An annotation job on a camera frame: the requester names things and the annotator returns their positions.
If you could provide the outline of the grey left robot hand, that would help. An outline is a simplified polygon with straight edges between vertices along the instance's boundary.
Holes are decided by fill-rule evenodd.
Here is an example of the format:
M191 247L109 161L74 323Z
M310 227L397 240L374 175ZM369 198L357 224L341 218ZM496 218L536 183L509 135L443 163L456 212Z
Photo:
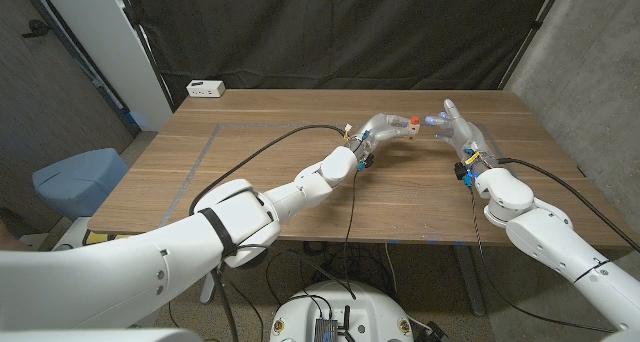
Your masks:
M419 128L411 120L398 115L379 113L366 122L351 138L350 150L358 160L364 160L382 142L396 137L412 139Z

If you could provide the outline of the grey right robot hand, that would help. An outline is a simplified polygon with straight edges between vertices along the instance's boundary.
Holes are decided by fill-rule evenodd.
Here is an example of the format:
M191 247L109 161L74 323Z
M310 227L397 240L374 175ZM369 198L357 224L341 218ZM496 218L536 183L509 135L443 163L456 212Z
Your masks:
M451 145L474 175L498 166L495 153L486 143L481 130L462 116L451 99L444 101L443 112L437 116L426 116L425 122L442 130L436 137Z

